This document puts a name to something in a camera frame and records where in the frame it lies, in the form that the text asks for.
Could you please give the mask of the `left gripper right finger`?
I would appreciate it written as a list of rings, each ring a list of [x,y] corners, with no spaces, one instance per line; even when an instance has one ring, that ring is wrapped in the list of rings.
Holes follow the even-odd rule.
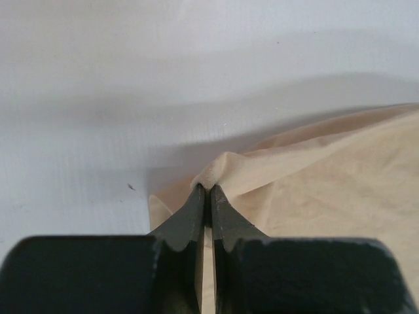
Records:
[[[391,251],[362,237],[269,237],[210,192],[217,313],[417,313]]]

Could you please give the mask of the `beige t shirt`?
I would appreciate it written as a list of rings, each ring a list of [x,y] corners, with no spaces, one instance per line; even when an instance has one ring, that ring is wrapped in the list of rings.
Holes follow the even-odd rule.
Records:
[[[368,237],[394,254],[418,301],[418,105],[383,107],[301,126],[149,197],[151,226],[170,218],[195,184],[272,237]]]

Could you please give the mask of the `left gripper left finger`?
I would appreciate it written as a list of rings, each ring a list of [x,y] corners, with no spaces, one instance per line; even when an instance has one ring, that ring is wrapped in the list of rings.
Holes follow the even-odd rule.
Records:
[[[206,192],[147,235],[40,235],[1,266],[2,313],[199,313]]]

